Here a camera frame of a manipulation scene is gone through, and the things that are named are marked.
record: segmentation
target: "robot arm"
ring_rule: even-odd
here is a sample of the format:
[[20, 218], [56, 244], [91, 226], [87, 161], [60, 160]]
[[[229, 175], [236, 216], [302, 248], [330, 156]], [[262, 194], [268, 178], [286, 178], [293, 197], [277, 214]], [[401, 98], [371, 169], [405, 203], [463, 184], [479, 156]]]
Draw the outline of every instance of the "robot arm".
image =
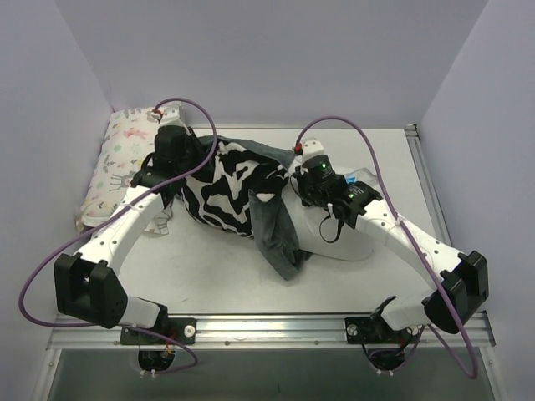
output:
[[[303, 205], [324, 208], [339, 221], [339, 229], [347, 224], [372, 236], [412, 266], [430, 287], [424, 293], [409, 297], [389, 297], [372, 313], [372, 320], [378, 323], [376, 327], [384, 332], [399, 332], [407, 327], [433, 323], [446, 332], [457, 333], [458, 327], [435, 283], [381, 194], [364, 182], [346, 183], [342, 175], [333, 171], [318, 140], [307, 140], [296, 146], [295, 151], [302, 156], [302, 164], [294, 177]], [[399, 216], [399, 219], [413, 234], [462, 323], [466, 323], [488, 296], [486, 259], [476, 251], [466, 256], [404, 217]]]
[[155, 137], [155, 153], [145, 159], [115, 214], [124, 208], [129, 210], [95, 233], [73, 256], [63, 254], [54, 263], [56, 300], [61, 313], [106, 328], [136, 325], [166, 333], [167, 308], [128, 296], [118, 275], [137, 238], [171, 203], [184, 181], [160, 188], [135, 205], [131, 203], [150, 188], [191, 170], [204, 157], [197, 137], [180, 121], [178, 110], [168, 109]]

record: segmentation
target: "black bracket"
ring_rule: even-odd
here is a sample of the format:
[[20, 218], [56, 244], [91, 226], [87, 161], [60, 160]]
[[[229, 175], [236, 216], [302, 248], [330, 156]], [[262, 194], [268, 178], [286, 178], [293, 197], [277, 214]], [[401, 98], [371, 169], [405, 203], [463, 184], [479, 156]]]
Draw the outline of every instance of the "black bracket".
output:
[[[466, 324], [488, 298], [487, 259], [476, 251], [472, 251], [469, 256], [460, 253], [459, 259], [461, 261], [452, 272], [441, 272], [444, 278], [442, 287], [446, 290], [462, 324]], [[440, 330], [450, 334], [459, 332], [438, 291], [433, 292], [422, 303], [425, 314]]]
[[344, 319], [345, 337], [348, 344], [397, 344], [410, 341], [410, 330], [390, 331], [389, 335], [377, 332], [370, 317], [347, 317]]
[[125, 313], [128, 296], [106, 261], [85, 261], [62, 254], [53, 265], [58, 310], [112, 328]]
[[[165, 330], [159, 329], [155, 331], [184, 345], [192, 345], [195, 343], [196, 328], [197, 320], [193, 317], [169, 317], [166, 321]], [[137, 332], [130, 327], [123, 327], [120, 332], [119, 343], [121, 345], [166, 345], [166, 341]]]
[[386, 298], [368, 317], [347, 317], [345, 336], [349, 344], [402, 344], [412, 339], [407, 328], [395, 332], [381, 317], [385, 307], [395, 300], [395, 296]]

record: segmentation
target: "patterned pillow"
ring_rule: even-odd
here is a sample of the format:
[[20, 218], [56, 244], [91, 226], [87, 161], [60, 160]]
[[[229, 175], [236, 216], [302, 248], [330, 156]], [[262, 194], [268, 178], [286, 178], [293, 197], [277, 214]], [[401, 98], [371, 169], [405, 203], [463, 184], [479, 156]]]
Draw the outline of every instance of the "patterned pillow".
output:
[[[178, 109], [184, 120], [180, 104], [166, 109]], [[76, 226], [95, 227], [110, 218], [130, 186], [134, 174], [139, 171], [143, 159], [154, 151], [154, 138], [158, 132], [158, 120], [152, 108], [127, 109], [113, 113], [106, 130], [99, 159], [94, 169], [88, 194], [85, 197]], [[162, 211], [146, 228], [156, 234], [167, 234], [167, 221], [171, 208]]]

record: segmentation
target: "white table surface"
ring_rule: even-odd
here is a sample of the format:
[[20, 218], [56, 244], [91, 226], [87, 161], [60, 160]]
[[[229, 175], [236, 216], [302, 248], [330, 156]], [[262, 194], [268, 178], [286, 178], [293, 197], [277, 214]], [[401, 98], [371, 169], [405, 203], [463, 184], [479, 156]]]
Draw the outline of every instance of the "white table surface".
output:
[[[290, 149], [298, 129], [219, 129]], [[367, 129], [396, 208], [433, 234], [429, 211], [402, 129]], [[197, 135], [208, 135], [198, 129]], [[371, 157], [351, 129], [312, 129], [334, 165], [373, 169]], [[377, 244], [360, 262], [313, 256], [291, 281], [263, 259], [254, 241], [193, 221], [174, 205], [167, 236], [143, 235], [120, 272], [129, 295], [162, 303], [171, 313], [369, 312], [390, 295], [423, 291], [426, 285], [404, 261]]]

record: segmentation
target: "pillow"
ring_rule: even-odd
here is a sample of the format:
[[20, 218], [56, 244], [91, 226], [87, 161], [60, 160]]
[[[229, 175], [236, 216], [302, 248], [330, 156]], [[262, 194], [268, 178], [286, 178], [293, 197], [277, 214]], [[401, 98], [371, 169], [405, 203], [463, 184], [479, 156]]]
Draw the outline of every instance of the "pillow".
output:
[[[162, 111], [168, 109], [178, 109], [184, 121], [181, 104]], [[110, 218], [125, 196], [134, 174], [140, 170], [143, 159], [154, 151], [158, 127], [152, 108], [121, 110], [110, 116], [89, 190], [76, 221], [79, 231], [84, 226], [95, 227]], [[167, 234], [167, 221], [171, 217], [169, 205], [145, 230]]]

